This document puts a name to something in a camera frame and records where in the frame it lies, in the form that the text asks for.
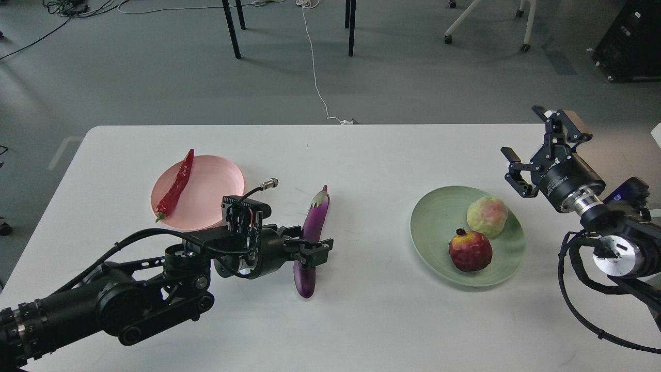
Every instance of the black table leg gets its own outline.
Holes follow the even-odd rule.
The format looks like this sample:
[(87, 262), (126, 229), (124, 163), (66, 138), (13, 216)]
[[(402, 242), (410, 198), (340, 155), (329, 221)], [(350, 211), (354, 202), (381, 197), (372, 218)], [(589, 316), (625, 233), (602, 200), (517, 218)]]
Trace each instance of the black table leg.
[(356, 0), (350, 0), (351, 10), (349, 14), (349, 56), (354, 56), (354, 29), (356, 28)]
[(346, 0), (344, 6), (344, 27), (349, 28), (349, 8), (351, 7), (351, 0)]
[(245, 30), (246, 22), (243, 20), (243, 8), (241, 6), (241, 0), (237, 0), (237, 13), (239, 14), (239, 24), (241, 25), (241, 30)]
[(234, 21), (232, 21), (232, 13), (229, 11), (229, 0), (223, 0), (223, 9), (225, 10), (225, 18), (227, 19), (227, 27), (229, 28), (229, 37), (232, 39), (232, 48), (234, 48), (234, 56), (240, 60), (241, 53), (239, 51), (239, 43), (237, 42), (237, 32), (234, 30)]

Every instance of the plate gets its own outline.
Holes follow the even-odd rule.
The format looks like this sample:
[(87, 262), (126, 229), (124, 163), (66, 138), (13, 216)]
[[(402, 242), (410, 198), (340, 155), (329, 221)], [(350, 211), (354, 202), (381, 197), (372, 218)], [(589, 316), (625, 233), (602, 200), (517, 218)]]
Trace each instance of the plate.
[[(182, 162), (168, 168), (156, 180), (151, 190), (151, 210), (154, 213), (156, 206), (175, 182)], [(223, 220), (223, 196), (243, 195), (244, 186), (243, 174), (231, 160), (213, 155), (195, 156), (190, 179), (175, 210), (159, 223), (182, 231), (217, 226)]]
[(449, 255), (449, 242), (458, 228), (470, 229), (466, 221), (469, 205), (488, 193), (466, 186), (447, 186), (425, 195), (413, 208), (410, 233), (422, 259), (442, 277), (470, 287), (501, 283), (524, 262), (524, 231), (510, 210), (503, 231), (490, 239), (493, 258), (486, 268), (465, 273), (457, 269)]

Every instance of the green plate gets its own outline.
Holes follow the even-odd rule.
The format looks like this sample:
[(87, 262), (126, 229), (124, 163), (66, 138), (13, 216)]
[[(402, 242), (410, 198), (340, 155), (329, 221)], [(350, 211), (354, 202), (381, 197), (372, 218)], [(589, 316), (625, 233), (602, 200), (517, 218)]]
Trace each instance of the green plate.
[(465, 273), (452, 263), (449, 242), (458, 228), (470, 230), (466, 221), (468, 206), (485, 196), (492, 195), (466, 186), (441, 187), (418, 201), (411, 214), (411, 238), (422, 259), (442, 277), (470, 287), (501, 283), (514, 275), (524, 262), (524, 231), (510, 210), (503, 231), (489, 240), (493, 249), (489, 266)]

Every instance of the white chair leg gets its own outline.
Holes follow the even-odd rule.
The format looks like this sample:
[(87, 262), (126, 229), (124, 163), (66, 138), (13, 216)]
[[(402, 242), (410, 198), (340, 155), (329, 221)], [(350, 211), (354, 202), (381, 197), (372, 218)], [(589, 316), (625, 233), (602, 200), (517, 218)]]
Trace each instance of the white chair leg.
[(450, 28), (446, 31), (446, 36), (449, 36), (452, 34), (452, 32), (455, 30), (455, 28), (459, 27), (459, 25), (463, 22), (463, 20), (468, 17), (469, 14), (475, 9), (475, 7), (481, 2), (482, 0), (474, 0), (468, 8), (466, 8), (465, 11), (457, 18), (457, 20), (450, 26)]
[(533, 21), (535, 20), (535, 11), (537, 10), (537, 0), (528, 0), (530, 2), (530, 12), (528, 13), (528, 24), (525, 26), (524, 45), (530, 45), (530, 34), (533, 30)]

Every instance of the red chili pepper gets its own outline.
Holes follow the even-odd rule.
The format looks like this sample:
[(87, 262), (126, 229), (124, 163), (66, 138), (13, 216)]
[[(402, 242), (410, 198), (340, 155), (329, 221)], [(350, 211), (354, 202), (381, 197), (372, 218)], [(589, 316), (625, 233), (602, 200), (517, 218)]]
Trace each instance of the red chili pepper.
[(181, 192), (184, 191), (188, 179), (190, 178), (190, 171), (193, 168), (193, 149), (188, 151), (188, 154), (184, 158), (184, 161), (179, 167), (179, 172), (177, 172), (175, 177), (175, 182), (170, 186), (170, 189), (165, 196), (161, 199), (159, 204), (156, 206), (156, 222), (162, 220), (165, 217), (168, 217), (176, 208), (176, 204), (179, 202), (179, 197)]

